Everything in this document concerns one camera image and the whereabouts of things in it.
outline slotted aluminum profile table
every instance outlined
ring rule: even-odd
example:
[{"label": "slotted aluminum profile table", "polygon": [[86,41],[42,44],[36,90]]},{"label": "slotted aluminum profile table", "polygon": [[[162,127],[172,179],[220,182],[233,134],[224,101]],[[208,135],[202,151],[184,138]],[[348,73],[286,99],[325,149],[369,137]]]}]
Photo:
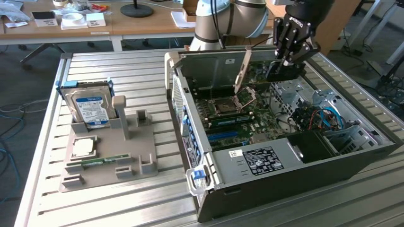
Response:
[{"label": "slotted aluminum profile table", "polygon": [[[348,181],[197,223],[166,105],[164,54],[168,51],[178,50],[80,53],[60,60],[56,81],[92,81],[109,77],[116,95],[126,96],[125,112],[146,109],[152,114],[158,175],[73,192],[57,191],[72,116],[52,89],[14,226],[330,227],[404,223],[402,147]],[[321,54],[312,59],[404,139],[400,119]],[[325,89],[328,84],[309,67],[306,70],[312,83]]]}]

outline blue hard drive label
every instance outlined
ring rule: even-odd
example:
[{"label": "blue hard drive label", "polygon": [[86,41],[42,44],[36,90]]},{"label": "blue hard drive label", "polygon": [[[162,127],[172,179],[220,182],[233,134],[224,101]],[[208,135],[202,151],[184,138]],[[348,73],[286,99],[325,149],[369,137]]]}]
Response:
[{"label": "blue hard drive label", "polygon": [[242,152],[253,175],[261,175],[284,168],[272,147]]},{"label": "blue hard drive label", "polygon": [[101,97],[77,98],[76,103],[82,120],[86,124],[100,126],[109,120],[106,110],[102,108],[104,100]]}]

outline black lamp base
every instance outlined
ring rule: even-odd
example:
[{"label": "black lamp base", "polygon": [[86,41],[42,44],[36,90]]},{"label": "black lamp base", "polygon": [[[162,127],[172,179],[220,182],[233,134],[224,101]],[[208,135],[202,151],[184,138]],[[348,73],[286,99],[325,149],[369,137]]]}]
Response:
[{"label": "black lamp base", "polygon": [[145,5],[137,5],[137,8],[134,8],[133,4],[130,4],[122,6],[120,12],[128,17],[148,17],[153,14],[153,9]]}]

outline wooden table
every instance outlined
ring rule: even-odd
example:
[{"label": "wooden table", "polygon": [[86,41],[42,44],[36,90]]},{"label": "wooden table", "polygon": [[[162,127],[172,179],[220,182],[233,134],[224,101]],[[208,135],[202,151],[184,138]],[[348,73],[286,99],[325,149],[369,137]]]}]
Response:
[{"label": "wooden table", "polygon": [[[109,40],[113,51],[121,51],[121,40],[144,38],[173,38],[192,37],[194,29],[180,29],[176,27],[170,18],[172,10],[158,6],[149,5],[154,13],[145,18],[130,18],[120,13],[120,7],[128,2],[105,2],[109,6],[112,15],[105,16],[106,26],[85,29],[61,30],[60,26],[37,27],[34,21],[29,21],[26,26],[6,28],[4,23],[9,20],[4,17],[0,20],[0,44],[42,44],[42,43],[69,43]],[[181,8],[178,3],[158,3],[170,8]],[[38,0],[37,2],[24,2],[22,12],[32,17],[30,12],[48,11],[54,9],[50,0]],[[270,15],[264,33],[272,33],[273,17],[282,15]]]}]

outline power supply label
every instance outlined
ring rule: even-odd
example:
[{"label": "power supply label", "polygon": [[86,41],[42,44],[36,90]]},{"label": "power supply label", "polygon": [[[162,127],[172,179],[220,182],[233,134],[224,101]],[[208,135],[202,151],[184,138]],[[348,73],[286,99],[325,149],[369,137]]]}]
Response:
[{"label": "power supply label", "polygon": [[272,147],[245,151],[242,155],[250,172],[256,176],[284,168]]}]

